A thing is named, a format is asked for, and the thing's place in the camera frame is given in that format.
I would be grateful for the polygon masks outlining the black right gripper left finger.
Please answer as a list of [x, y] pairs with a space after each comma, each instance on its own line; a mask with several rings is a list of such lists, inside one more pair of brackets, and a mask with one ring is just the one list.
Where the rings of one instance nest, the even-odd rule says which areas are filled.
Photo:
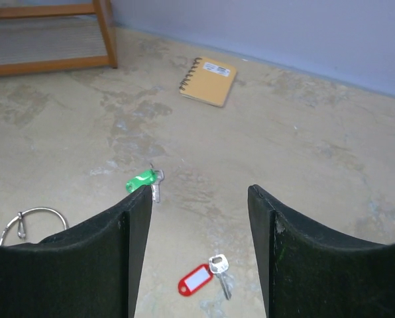
[[133, 317], [151, 214], [142, 186], [36, 244], [0, 246], [0, 317]]

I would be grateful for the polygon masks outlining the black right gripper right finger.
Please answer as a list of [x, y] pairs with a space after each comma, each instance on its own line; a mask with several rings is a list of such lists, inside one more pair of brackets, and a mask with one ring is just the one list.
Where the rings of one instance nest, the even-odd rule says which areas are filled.
[[248, 210], [267, 317], [395, 317], [395, 243], [330, 229], [258, 185]]

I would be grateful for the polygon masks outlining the large silver keyring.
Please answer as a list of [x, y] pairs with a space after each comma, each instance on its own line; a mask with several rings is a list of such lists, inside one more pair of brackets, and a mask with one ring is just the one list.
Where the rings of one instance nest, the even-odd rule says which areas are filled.
[[37, 243], [49, 235], [70, 228], [67, 218], [50, 207], [33, 207], [18, 211], [0, 232], [0, 246]]

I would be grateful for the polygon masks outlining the red plastic key tag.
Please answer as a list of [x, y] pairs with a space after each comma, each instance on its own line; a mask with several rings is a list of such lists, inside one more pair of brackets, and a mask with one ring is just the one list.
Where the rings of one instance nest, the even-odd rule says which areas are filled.
[[212, 278], [213, 273], [210, 271], [209, 265], [200, 264], [180, 279], [178, 282], [178, 293], [184, 297], [189, 297], [202, 289]]

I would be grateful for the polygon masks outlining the green plastic key tag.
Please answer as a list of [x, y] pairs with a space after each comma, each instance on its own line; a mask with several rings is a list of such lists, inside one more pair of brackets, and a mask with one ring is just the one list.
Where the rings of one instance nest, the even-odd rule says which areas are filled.
[[139, 175], [131, 178], [125, 185], [126, 190], [129, 193], [136, 191], [141, 186], [150, 186], [157, 179], [157, 175], [153, 169], [141, 172]]

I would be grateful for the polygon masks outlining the silver key with green tag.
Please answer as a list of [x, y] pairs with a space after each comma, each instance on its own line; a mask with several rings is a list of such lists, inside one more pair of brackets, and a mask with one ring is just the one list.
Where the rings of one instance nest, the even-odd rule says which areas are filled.
[[155, 181], [151, 185], [152, 199], [155, 203], [160, 203], [160, 184], [164, 180], [164, 172], [162, 170], [156, 169], [152, 163], [150, 163], [150, 167], [152, 172], [156, 176]]

